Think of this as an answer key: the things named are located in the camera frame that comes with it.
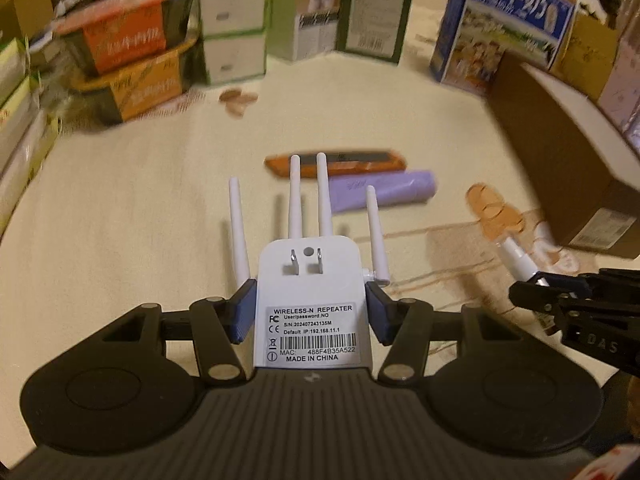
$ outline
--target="purple package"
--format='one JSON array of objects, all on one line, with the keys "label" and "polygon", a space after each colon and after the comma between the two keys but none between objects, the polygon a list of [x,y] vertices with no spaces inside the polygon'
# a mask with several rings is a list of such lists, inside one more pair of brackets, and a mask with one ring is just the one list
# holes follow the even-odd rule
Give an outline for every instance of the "purple package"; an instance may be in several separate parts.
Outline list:
[{"label": "purple package", "polygon": [[426,202],[436,193],[436,179],[431,171],[389,171],[334,176],[329,179],[332,212],[366,208],[367,186],[376,188],[378,205],[381,206]]}]

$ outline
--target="stacked drawer unit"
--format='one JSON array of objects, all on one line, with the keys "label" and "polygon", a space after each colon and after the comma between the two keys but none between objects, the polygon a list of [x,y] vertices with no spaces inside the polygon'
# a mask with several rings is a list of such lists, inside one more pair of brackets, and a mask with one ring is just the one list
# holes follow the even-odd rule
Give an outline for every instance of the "stacked drawer unit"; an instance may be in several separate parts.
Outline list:
[{"label": "stacked drawer unit", "polygon": [[208,83],[220,85],[264,75],[266,0],[199,0]]}]

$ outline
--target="green and white box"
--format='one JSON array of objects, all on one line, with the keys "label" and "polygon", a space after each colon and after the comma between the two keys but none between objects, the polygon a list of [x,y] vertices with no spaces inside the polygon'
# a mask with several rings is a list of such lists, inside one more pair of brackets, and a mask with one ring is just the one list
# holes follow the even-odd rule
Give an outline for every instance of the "green and white box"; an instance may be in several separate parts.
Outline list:
[{"label": "green and white box", "polygon": [[267,52],[297,61],[335,49],[340,0],[267,0]]},{"label": "green and white box", "polygon": [[265,0],[200,0],[202,34],[227,34],[264,28]]},{"label": "green and white box", "polygon": [[265,40],[262,31],[204,37],[202,49],[208,83],[220,85],[263,76],[266,72]]}]

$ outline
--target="antenna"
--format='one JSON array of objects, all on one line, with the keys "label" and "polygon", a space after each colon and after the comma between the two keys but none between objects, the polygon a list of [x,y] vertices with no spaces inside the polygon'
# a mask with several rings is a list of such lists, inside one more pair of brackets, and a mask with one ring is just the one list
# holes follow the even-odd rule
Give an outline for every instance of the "antenna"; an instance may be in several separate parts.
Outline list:
[{"label": "antenna", "polygon": [[289,238],[302,238],[300,203],[300,157],[293,155],[289,165]]},{"label": "antenna", "polygon": [[318,223],[320,236],[332,236],[334,234],[334,224],[331,220],[329,174],[326,170],[326,155],[324,153],[321,152],[316,155],[316,166],[318,167]]},{"label": "antenna", "polygon": [[378,214],[378,199],[376,197],[376,189],[373,186],[367,186],[367,217],[369,218],[373,275],[378,285],[387,286],[391,283],[391,278],[389,276],[389,264],[386,260],[380,215]]},{"label": "antenna", "polygon": [[249,270],[249,257],[246,254],[246,241],[244,240],[240,183],[235,176],[229,179],[229,209],[231,210],[234,273],[236,275],[236,285],[240,288],[240,286],[251,277],[251,271]]}]

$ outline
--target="orange label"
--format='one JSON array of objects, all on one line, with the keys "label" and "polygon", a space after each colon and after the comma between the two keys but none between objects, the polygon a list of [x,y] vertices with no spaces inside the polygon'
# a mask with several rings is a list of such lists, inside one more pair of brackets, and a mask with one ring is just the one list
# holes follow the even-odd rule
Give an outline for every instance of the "orange label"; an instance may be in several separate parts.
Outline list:
[{"label": "orange label", "polygon": [[182,94],[180,54],[143,63],[111,83],[111,92],[126,121]]},{"label": "orange label", "polygon": [[92,23],[82,32],[98,74],[160,52],[166,47],[161,4]]}]

